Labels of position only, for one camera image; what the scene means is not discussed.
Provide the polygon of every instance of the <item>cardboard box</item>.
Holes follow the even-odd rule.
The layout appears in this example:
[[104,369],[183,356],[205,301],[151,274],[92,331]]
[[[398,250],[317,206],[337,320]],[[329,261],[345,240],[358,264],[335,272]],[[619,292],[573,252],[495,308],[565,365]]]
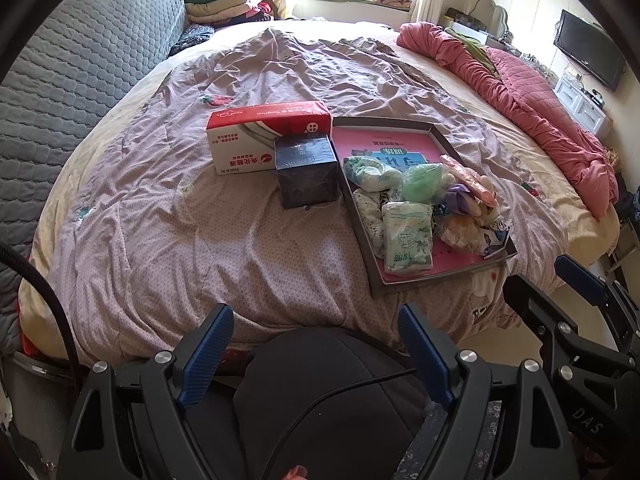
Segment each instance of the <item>cardboard box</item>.
[[338,161],[329,137],[281,137],[276,139],[275,148],[284,209],[338,198]]
[[331,114],[320,101],[220,110],[207,124],[218,174],[274,170],[274,140],[305,133],[331,135]]
[[457,253],[439,238],[434,237],[433,269],[415,276],[398,276],[385,272],[385,263],[376,257],[353,199],[353,191],[356,186],[348,181],[342,170],[344,157],[350,155],[382,156],[385,164],[392,165],[401,171],[403,171],[402,166],[421,164],[425,160],[439,160],[440,155],[443,154],[451,156],[461,164],[463,161],[434,124],[421,121],[336,117],[334,118],[332,142],[340,162],[338,183],[367,269],[369,290],[372,297],[379,298],[386,294],[397,294],[404,290],[419,288],[421,285],[449,280],[460,274],[470,274],[503,266],[507,260],[518,253],[510,238],[502,250],[488,258],[483,258],[476,254]]

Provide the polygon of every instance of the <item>red and white box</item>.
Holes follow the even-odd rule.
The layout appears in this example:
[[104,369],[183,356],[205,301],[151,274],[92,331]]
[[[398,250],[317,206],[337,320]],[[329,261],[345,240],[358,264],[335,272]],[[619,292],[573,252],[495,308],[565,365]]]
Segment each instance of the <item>red and white box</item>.
[[277,137],[331,135],[331,114],[320,101],[257,105],[213,112],[207,137],[218,174],[274,170]]

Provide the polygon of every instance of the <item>pink comforter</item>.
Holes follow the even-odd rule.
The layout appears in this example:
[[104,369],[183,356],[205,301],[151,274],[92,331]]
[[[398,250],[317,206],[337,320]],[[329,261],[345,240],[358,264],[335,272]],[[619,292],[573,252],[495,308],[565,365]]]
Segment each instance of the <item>pink comforter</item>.
[[606,215],[618,186],[598,139],[574,123],[544,78],[516,57],[488,49],[502,81],[493,77],[461,41],[433,23],[405,23],[398,45],[431,57],[464,80],[491,106],[545,150],[589,211]]

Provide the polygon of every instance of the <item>bed sheet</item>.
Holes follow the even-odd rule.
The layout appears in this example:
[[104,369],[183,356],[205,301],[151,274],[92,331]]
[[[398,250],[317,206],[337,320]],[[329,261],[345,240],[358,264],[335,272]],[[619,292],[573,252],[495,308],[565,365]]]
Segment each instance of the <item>bed sheet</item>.
[[[372,37],[394,48],[398,56],[417,69],[429,74],[452,94],[463,106],[484,119],[498,139],[524,165],[533,172],[544,187],[552,206],[560,213],[569,236],[569,252],[584,264],[595,261],[615,243],[618,222],[611,208],[610,214],[600,222],[590,215],[575,191],[552,161],[522,131],[485,104],[471,88],[434,62],[395,45],[397,33],[374,24],[357,25],[327,22],[248,23],[218,31],[212,40],[187,49],[178,56],[159,64],[136,85],[127,96],[94,128],[87,139],[75,150],[63,168],[44,208],[33,244],[34,264],[47,275],[55,240],[60,232],[68,208],[81,184],[86,180],[102,155],[105,147],[142,110],[168,73],[181,63],[202,54],[224,50],[260,33],[266,27],[295,33],[301,40],[326,39],[337,41],[361,36]],[[52,331],[52,317],[42,300],[28,285],[20,287],[20,321],[24,333],[45,354],[64,357],[62,342],[57,331]]]

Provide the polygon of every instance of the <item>blue gripper pad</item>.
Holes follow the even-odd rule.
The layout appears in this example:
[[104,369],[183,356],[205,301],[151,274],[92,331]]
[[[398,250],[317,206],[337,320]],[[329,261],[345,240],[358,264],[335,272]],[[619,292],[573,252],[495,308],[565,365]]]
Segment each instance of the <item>blue gripper pad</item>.
[[456,401],[455,390],[460,383],[458,348],[414,305],[400,307],[398,332],[429,396],[448,411]]
[[173,382],[176,402],[183,410],[204,399],[233,333],[234,311],[226,304],[218,304],[197,329],[178,343]]
[[593,306],[607,303],[606,284],[571,256],[562,254],[554,264],[556,275]]

